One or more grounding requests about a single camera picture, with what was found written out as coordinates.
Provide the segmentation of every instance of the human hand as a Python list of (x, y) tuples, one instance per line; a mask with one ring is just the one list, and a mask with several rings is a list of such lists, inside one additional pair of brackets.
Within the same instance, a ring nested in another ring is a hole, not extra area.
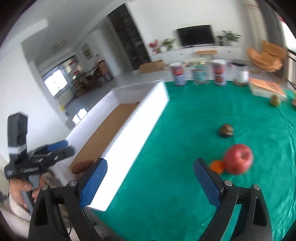
[[(39, 191), (44, 184), (45, 184), (45, 179), (44, 179), (44, 177), (41, 176), (39, 179), (38, 188), (32, 192), (32, 198), (34, 199), (34, 203), (36, 202)], [(25, 180), (11, 179), (9, 182), (9, 187), (10, 187), (10, 195), (13, 197), (13, 199), (20, 206), (22, 206), (23, 208), (28, 210), (28, 206), (25, 203), (20, 191), (25, 191), (25, 192), (31, 191), (32, 185), (28, 181), (25, 181)]]

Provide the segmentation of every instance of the blue gripper pad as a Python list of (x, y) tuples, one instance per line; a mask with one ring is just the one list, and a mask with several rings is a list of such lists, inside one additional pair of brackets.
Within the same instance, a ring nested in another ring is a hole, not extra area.
[(218, 210), (221, 205), (219, 199), (219, 189), (215, 186), (209, 174), (199, 162), (199, 159), (193, 163), (193, 171), (200, 185), (202, 186), (209, 203), (215, 206)]
[(47, 151), (48, 152), (52, 152), (52, 151), (55, 151), (55, 150), (59, 150), (59, 149), (65, 148), (67, 146), (68, 146), (68, 142), (66, 140), (63, 140), (63, 141), (60, 141), (60, 142), (56, 142), (56, 143), (50, 144), (47, 147)]
[(107, 173), (107, 161), (103, 158), (99, 158), (94, 166), (87, 170), (79, 180), (80, 201), (81, 208), (90, 205), (102, 180)]

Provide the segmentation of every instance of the orange chair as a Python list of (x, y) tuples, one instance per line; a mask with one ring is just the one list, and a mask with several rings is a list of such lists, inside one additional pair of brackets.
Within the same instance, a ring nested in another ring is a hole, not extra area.
[(265, 40), (262, 41), (262, 47), (262, 53), (258, 53), (253, 48), (247, 49), (247, 55), (252, 63), (267, 72), (275, 72), (281, 69), (283, 60), (287, 56), (287, 50)]

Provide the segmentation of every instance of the metal screw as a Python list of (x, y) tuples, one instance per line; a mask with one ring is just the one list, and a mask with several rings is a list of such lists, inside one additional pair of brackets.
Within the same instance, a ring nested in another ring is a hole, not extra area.
[(253, 188), (256, 189), (256, 190), (259, 190), (260, 189), (260, 187), (257, 184), (254, 184), (253, 185)]
[(43, 186), (41, 187), (41, 190), (45, 191), (47, 188), (48, 188), (48, 185), (43, 185)]
[(69, 182), (70, 187), (75, 187), (76, 184), (77, 184), (77, 182), (75, 180), (72, 180), (72, 181)]
[(226, 186), (229, 186), (229, 187), (232, 186), (232, 182), (229, 181), (229, 180), (225, 180), (224, 183), (225, 183)]

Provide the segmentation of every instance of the cardboard lid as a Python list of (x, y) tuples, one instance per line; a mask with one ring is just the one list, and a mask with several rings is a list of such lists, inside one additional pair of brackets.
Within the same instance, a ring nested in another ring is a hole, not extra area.
[(250, 82), (258, 87), (286, 96), (286, 93), (283, 91), (283, 89), (276, 83), (253, 78), (250, 78)]

